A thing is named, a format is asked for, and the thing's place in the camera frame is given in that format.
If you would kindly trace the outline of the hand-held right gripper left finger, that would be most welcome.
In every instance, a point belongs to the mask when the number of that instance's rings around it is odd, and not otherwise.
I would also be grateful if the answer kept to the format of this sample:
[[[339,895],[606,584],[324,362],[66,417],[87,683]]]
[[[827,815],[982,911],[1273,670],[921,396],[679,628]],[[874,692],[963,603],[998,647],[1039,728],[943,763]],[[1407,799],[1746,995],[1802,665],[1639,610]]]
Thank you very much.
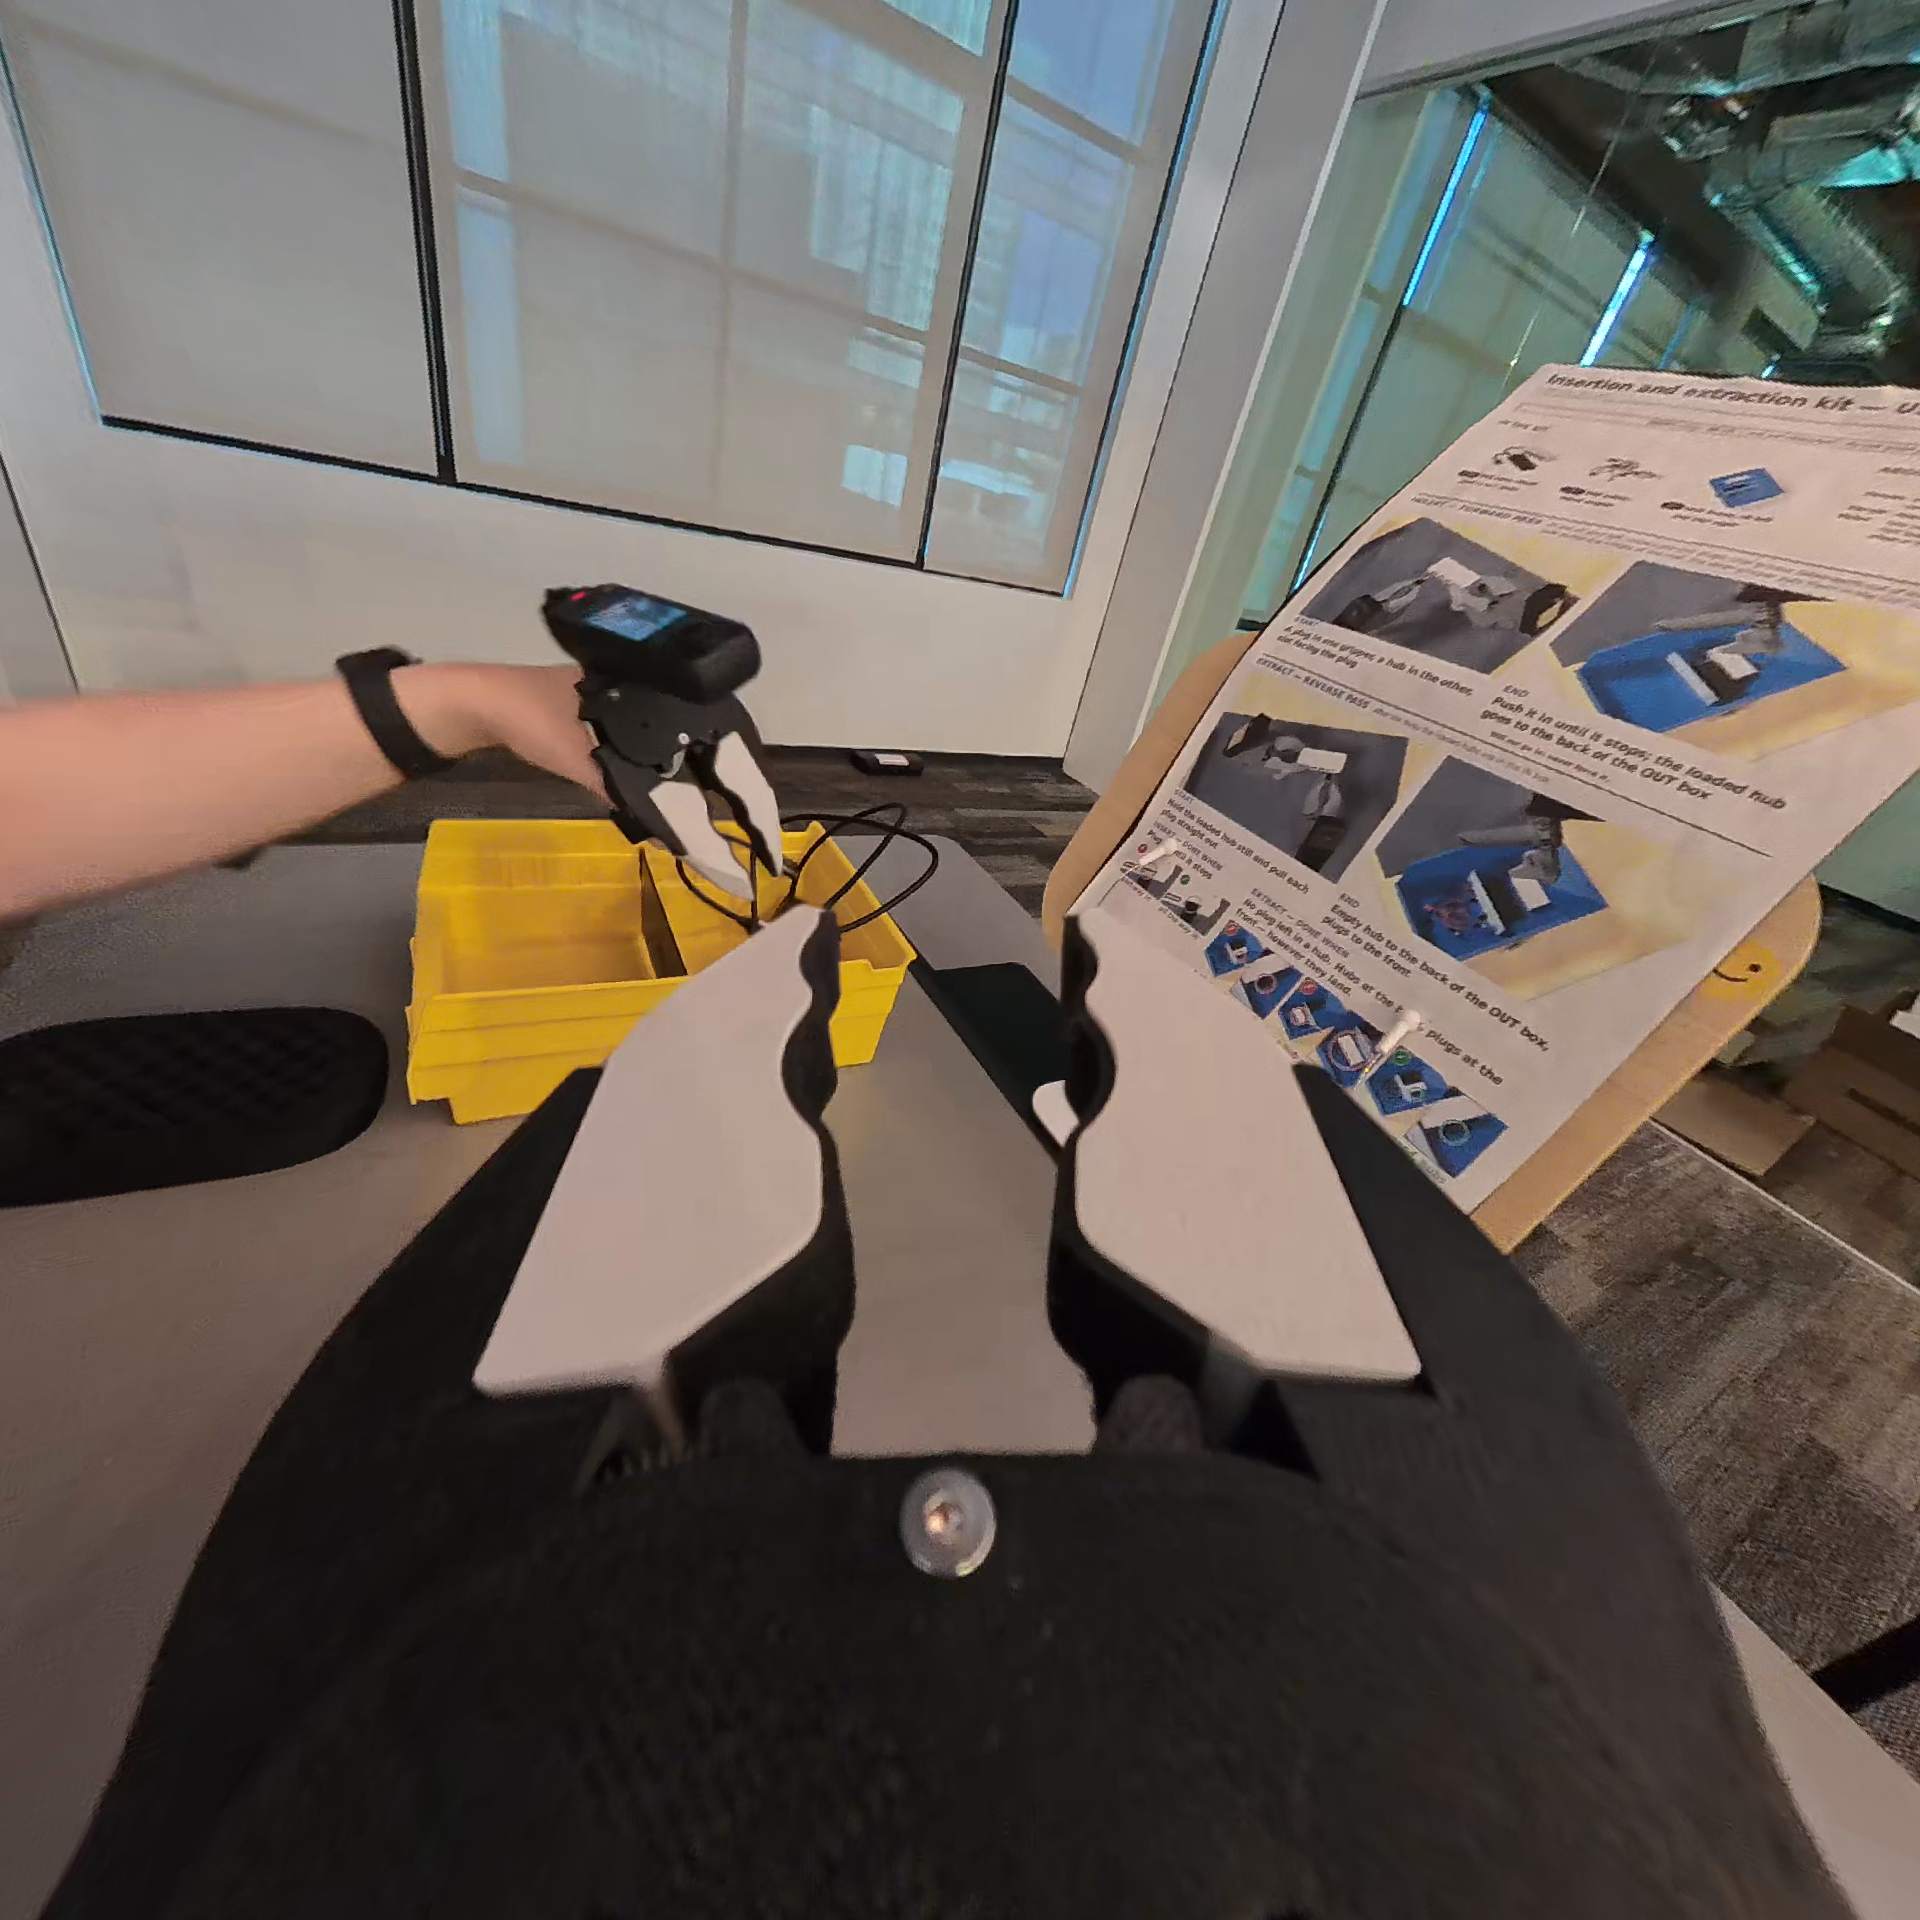
[[[759,1386],[827,1457],[857,1305],[836,1091],[834,918],[795,905],[607,1057],[471,1383],[486,1402],[611,1387],[674,1446]]]

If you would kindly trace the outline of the instruction poster board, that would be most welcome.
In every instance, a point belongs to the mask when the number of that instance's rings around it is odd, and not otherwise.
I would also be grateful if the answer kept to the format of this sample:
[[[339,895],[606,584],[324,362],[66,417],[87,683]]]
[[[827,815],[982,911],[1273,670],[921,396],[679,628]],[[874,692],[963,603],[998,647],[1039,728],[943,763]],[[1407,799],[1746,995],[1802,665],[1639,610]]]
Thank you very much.
[[[1915,391],[1546,369],[1196,662],[1046,880],[1524,1238],[1915,777]]]

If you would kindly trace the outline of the person's left hand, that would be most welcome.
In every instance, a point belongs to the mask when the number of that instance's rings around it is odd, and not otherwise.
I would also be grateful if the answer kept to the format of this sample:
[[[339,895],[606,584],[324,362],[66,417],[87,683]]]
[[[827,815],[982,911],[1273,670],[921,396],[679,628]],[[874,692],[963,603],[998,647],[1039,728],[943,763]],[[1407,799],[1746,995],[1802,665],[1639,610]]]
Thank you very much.
[[[406,713],[441,758],[508,752],[607,802],[572,664],[431,664],[412,673]]]

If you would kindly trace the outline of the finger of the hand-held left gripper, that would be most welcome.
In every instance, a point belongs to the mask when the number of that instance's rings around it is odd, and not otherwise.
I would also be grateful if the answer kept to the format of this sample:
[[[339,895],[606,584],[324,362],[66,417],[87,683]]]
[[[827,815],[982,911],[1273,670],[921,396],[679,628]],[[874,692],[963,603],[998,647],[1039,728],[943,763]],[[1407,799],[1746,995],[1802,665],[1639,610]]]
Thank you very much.
[[[703,746],[703,791],[746,832],[751,857],[774,879],[785,875],[785,840],[774,790],[748,739],[715,739]]]
[[[741,864],[737,843],[715,827],[706,794],[684,780],[663,780],[651,785],[645,799],[655,816],[653,838],[718,895],[746,904],[748,866]]]

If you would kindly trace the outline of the black wristband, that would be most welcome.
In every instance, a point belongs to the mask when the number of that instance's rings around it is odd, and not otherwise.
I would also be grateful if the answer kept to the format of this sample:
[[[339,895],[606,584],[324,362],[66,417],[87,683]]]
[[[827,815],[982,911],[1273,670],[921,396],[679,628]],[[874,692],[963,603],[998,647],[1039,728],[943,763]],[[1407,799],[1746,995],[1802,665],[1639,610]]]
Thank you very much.
[[[419,662],[397,647],[353,652],[331,664],[362,728],[403,782],[438,777],[455,763],[428,743],[399,705],[394,680],[412,665]]]

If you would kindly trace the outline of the person's left forearm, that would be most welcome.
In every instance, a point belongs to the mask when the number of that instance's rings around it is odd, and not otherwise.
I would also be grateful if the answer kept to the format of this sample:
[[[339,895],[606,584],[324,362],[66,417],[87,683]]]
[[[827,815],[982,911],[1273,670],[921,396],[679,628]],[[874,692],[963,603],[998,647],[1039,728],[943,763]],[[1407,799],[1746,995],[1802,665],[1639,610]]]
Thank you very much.
[[[267,846],[397,782],[342,683],[3,711],[3,919]]]

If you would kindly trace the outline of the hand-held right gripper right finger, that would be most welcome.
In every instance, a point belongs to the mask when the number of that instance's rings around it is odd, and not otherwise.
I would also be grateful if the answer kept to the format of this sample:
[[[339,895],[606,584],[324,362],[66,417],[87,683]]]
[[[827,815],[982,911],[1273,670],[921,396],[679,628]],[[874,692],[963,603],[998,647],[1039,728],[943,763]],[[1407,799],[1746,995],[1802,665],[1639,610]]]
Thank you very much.
[[[1042,1089],[1046,1327],[1095,1427],[1151,1409],[1260,1449],[1284,1387],[1414,1387],[1412,1332],[1292,1059],[1107,905],[1065,926],[1063,1022]]]

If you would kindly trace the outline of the black quilted cushion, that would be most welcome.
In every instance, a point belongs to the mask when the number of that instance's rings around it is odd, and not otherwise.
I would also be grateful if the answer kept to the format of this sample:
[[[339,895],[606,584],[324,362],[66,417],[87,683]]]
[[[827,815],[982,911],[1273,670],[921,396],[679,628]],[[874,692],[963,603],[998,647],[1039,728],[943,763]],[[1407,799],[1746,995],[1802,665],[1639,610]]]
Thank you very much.
[[[3,1207],[257,1177],[359,1139],[389,1043],[346,1011],[130,1016],[3,1043]]]

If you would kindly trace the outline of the yellow plastic bin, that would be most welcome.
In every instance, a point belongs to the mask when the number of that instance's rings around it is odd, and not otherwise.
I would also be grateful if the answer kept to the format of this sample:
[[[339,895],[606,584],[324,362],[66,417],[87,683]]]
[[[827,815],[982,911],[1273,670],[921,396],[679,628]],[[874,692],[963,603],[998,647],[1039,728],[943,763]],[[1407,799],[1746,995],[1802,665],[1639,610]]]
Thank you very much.
[[[741,904],[611,824],[431,824],[417,888],[406,1098],[455,1122],[530,1114],[788,905],[819,905],[838,926],[833,1057],[867,1066],[916,952],[862,863],[825,824],[803,824],[785,832],[785,875],[757,868],[755,898]]]

